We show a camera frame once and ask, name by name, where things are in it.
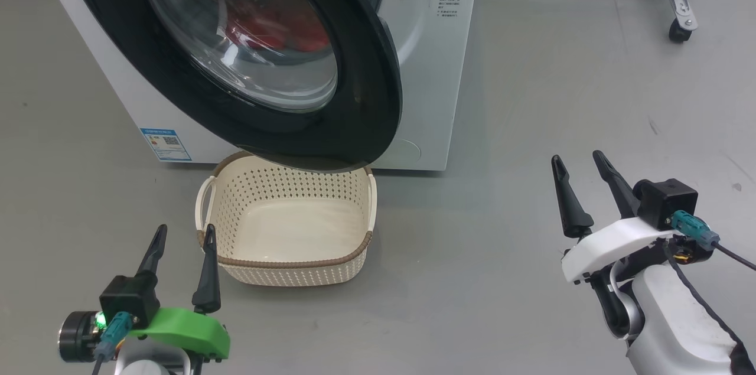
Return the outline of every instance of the caster wheel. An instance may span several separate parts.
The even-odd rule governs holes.
[[[672,40],[673,43],[685,43],[690,40],[690,35],[692,33],[693,31],[683,30],[683,27],[680,26],[677,19],[674,20],[669,27],[669,39]]]

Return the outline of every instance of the gray floor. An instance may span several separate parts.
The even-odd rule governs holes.
[[[692,184],[698,214],[756,257],[750,1],[692,0],[701,28],[678,46],[667,0],[476,0],[446,173],[380,173],[377,237],[347,284],[221,273],[232,358],[206,373],[633,373],[592,292],[562,278],[549,158],[597,227],[618,217],[598,148],[631,182]],[[160,223],[158,295],[189,305],[210,167],[156,161],[57,0],[0,6],[2,372],[88,373],[60,362],[57,329]],[[686,272],[756,353],[756,276],[722,256]]]

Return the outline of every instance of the basket bottom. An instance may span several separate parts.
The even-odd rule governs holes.
[[[356,203],[329,198],[282,198],[249,206],[240,220],[232,259],[316,262],[354,252],[365,237]]]

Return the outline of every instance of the beige plastic basket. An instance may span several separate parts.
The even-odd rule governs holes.
[[[207,225],[216,227],[219,265],[238,281],[330,285],[362,269],[376,200],[368,168],[310,173],[239,152],[202,184],[194,219],[200,245]]]

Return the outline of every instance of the open washing machine door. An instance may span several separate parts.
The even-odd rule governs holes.
[[[211,132],[311,171],[370,164],[402,112],[380,0],[84,0],[144,78]]]

